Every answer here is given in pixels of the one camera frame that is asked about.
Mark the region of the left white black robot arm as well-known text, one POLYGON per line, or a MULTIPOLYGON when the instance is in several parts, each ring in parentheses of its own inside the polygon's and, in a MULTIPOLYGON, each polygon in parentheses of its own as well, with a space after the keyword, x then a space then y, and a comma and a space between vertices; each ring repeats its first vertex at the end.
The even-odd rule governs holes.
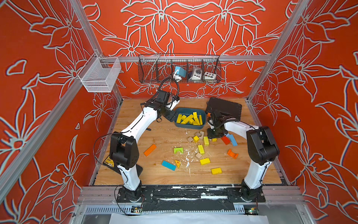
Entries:
POLYGON ((141 196, 141 180, 137 164, 139 139, 154 121, 165 118, 173 122, 176 119, 174 108, 180 102, 179 92, 178 82, 173 77, 165 78, 157 92, 140 104, 139 116, 121 132, 111 134, 109 157, 114 163, 114 170, 120 172, 123 178, 125 193, 131 197, 141 196))

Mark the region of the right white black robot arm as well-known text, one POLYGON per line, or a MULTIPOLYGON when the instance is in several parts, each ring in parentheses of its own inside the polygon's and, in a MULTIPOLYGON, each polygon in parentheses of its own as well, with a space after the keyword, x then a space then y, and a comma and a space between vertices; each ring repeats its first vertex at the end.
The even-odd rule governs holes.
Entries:
POLYGON ((207 122, 210 125, 208 129, 210 139, 226 137, 232 132, 247 140, 251 162, 241 182, 240 197, 246 202, 251 202, 261 194, 267 170, 280 153, 273 133, 267 126, 249 125, 231 115, 225 116, 218 110, 209 113, 207 122))

